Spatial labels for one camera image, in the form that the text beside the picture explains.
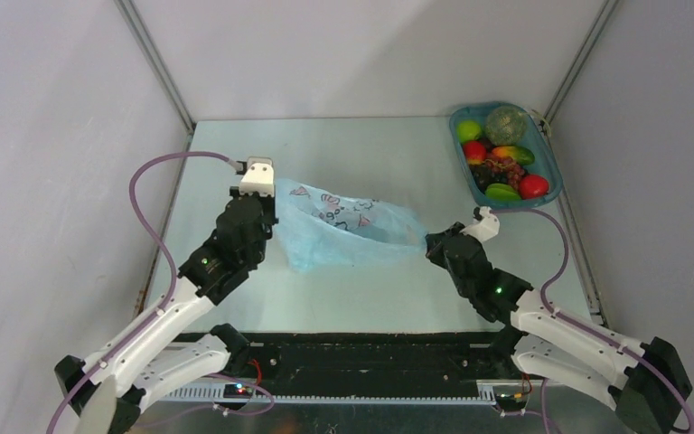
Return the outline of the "light blue printed plastic bag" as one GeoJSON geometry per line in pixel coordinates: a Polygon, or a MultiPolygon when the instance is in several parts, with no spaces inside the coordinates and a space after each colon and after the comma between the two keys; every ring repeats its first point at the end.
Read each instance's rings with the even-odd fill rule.
{"type": "Polygon", "coordinates": [[[426,251],[427,227],[410,209],[276,179],[275,229],[290,268],[395,263],[426,251]]]}

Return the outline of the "red fake grape bunch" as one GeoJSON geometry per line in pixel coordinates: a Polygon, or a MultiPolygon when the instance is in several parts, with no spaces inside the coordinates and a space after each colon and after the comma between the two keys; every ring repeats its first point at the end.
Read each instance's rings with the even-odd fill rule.
{"type": "Polygon", "coordinates": [[[486,158],[483,164],[493,184],[506,184],[515,190],[518,189],[522,179],[527,175],[527,171],[510,157],[506,159],[486,158]]]}

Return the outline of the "dark purple fake grape bunch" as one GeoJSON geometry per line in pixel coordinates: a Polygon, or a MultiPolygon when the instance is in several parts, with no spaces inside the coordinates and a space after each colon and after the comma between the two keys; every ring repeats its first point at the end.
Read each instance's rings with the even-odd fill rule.
{"type": "Polygon", "coordinates": [[[506,178],[504,175],[495,174],[486,165],[471,165],[470,171],[478,190],[485,193],[491,184],[502,184],[506,178]]]}

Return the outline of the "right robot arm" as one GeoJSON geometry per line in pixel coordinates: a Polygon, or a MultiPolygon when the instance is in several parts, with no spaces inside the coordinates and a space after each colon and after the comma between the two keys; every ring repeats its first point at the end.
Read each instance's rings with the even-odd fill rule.
{"type": "Polygon", "coordinates": [[[679,416],[694,430],[687,407],[692,385],[673,344],[644,343],[563,311],[545,288],[493,266],[483,243],[496,230],[485,221],[455,223],[425,237],[427,258],[448,272],[460,297],[489,322],[503,325],[489,354],[502,378],[538,375],[612,410],[635,433],[678,433],[679,416]]]}

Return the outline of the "green fake starfruit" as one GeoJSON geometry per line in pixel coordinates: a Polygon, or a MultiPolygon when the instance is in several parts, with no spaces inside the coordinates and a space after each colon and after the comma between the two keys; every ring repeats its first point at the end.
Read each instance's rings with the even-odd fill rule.
{"type": "Polygon", "coordinates": [[[519,192],[508,184],[490,184],[484,194],[487,198],[499,202],[519,202],[522,200],[519,192]]]}

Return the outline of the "red yellow fake apple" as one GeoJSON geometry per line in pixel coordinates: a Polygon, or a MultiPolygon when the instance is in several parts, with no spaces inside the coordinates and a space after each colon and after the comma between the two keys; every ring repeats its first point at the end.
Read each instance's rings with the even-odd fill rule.
{"type": "Polygon", "coordinates": [[[481,165],[488,156],[487,148],[477,140],[470,140],[462,144],[465,162],[470,166],[481,165]]]}

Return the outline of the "orange green fake mango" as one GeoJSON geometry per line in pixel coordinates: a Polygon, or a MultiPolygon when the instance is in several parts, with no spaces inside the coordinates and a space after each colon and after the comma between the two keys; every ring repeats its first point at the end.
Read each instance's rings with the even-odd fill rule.
{"type": "Polygon", "coordinates": [[[511,158],[519,165],[532,165],[536,161],[533,152],[524,146],[496,146],[492,154],[501,159],[511,158]]]}

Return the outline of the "netted green fake melon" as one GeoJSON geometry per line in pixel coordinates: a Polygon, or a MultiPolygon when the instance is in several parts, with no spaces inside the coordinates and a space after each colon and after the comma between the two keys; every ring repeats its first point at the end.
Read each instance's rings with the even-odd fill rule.
{"type": "Polygon", "coordinates": [[[528,128],[528,115],[521,108],[502,105],[491,111],[485,119],[484,132],[496,146],[517,144],[528,128]]]}

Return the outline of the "teal plastic basin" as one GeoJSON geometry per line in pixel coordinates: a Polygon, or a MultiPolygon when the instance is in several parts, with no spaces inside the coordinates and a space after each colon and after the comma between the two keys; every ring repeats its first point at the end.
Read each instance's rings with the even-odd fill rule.
{"type": "Polygon", "coordinates": [[[534,123],[534,120],[529,112],[524,110],[528,115],[528,128],[522,137],[522,139],[515,145],[509,146],[524,146],[533,152],[536,157],[536,161],[532,165],[522,165],[522,167],[527,171],[527,175],[540,175],[549,181],[550,188],[546,195],[529,199],[521,200],[519,202],[499,202],[494,201],[485,196],[484,193],[480,192],[475,185],[473,176],[470,171],[470,165],[465,162],[464,154],[462,151],[462,144],[458,141],[455,133],[455,125],[466,119],[471,119],[477,121],[483,128],[483,135],[477,140],[485,145],[488,151],[488,156],[486,158],[495,157],[492,154],[492,149],[496,147],[485,135],[484,126],[485,119],[488,114],[502,105],[512,105],[517,108],[524,110],[523,108],[502,101],[493,101],[486,103],[474,104],[472,106],[466,106],[455,111],[449,118],[449,128],[451,130],[453,139],[455,140],[455,152],[460,160],[461,167],[464,170],[464,176],[468,187],[473,195],[475,202],[480,206],[489,206],[496,209],[526,209],[526,208],[536,208],[543,206],[547,203],[552,202],[562,191],[563,180],[562,176],[558,170],[557,162],[550,147],[544,140],[542,133],[539,128],[534,123]]]}

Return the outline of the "right controller board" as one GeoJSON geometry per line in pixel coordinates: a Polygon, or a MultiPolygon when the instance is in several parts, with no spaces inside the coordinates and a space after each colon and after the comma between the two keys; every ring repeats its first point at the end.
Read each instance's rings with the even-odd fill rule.
{"type": "Polygon", "coordinates": [[[526,393],[515,392],[515,393],[501,393],[496,396],[497,401],[507,401],[507,402],[521,402],[527,397],[526,393]]]}

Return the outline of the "left controller board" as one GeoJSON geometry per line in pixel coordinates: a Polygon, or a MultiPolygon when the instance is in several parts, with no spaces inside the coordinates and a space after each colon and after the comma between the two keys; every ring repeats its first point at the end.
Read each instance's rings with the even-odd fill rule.
{"type": "Polygon", "coordinates": [[[252,387],[239,383],[228,383],[223,390],[224,399],[250,399],[254,396],[255,390],[252,387]]]}

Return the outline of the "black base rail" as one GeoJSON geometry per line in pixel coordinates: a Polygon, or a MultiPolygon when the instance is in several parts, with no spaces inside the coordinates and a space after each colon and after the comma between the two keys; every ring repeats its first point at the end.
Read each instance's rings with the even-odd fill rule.
{"type": "Polygon", "coordinates": [[[244,336],[249,349],[222,373],[258,380],[277,397],[475,398],[480,384],[522,380],[492,349],[494,332],[244,336]]]}

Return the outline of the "left aluminium corner post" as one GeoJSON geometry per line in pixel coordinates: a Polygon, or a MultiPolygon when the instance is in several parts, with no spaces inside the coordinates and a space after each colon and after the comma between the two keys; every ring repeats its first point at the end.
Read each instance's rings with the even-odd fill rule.
{"type": "Polygon", "coordinates": [[[185,131],[188,135],[192,135],[196,127],[196,121],[190,113],[136,2],[132,0],[115,0],[114,4],[121,13],[141,53],[143,53],[145,61],[180,119],[185,131]]]}

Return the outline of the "aluminium corner post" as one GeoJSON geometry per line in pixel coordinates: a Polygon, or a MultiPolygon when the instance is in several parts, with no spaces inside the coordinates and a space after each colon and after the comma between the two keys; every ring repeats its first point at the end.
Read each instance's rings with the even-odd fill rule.
{"type": "Polygon", "coordinates": [[[580,77],[581,72],[591,57],[593,50],[603,37],[603,34],[614,17],[620,3],[620,0],[604,0],[604,2],[601,4],[593,22],[589,26],[586,35],[583,38],[583,41],[578,47],[570,66],[568,67],[546,111],[544,112],[544,119],[546,119],[549,124],[552,124],[557,117],[564,101],[567,99],[567,96],[580,77]]]}
{"type": "Polygon", "coordinates": [[[143,53],[145,61],[180,119],[185,131],[188,135],[192,135],[196,127],[196,121],[190,113],[136,2],[132,0],[115,0],[114,4],[121,13],[141,53],[143,53]]]}

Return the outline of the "right aluminium corner post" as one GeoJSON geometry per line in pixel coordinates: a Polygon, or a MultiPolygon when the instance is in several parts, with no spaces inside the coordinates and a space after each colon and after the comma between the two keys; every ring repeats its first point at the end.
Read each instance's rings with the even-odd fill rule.
{"type": "Polygon", "coordinates": [[[583,38],[583,41],[578,47],[570,66],[568,67],[546,111],[544,112],[544,119],[546,119],[549,124],[552,124],[557,117],[564,101],[567,99],[567,96],[580,77],[581,72],[591,57],[593,50],[603,37],[603,34],[614,17],[620,3],[620,0],[604,0],[604,2],[601,4],[593,22],[589,26],[586,35],[583,38]]]}

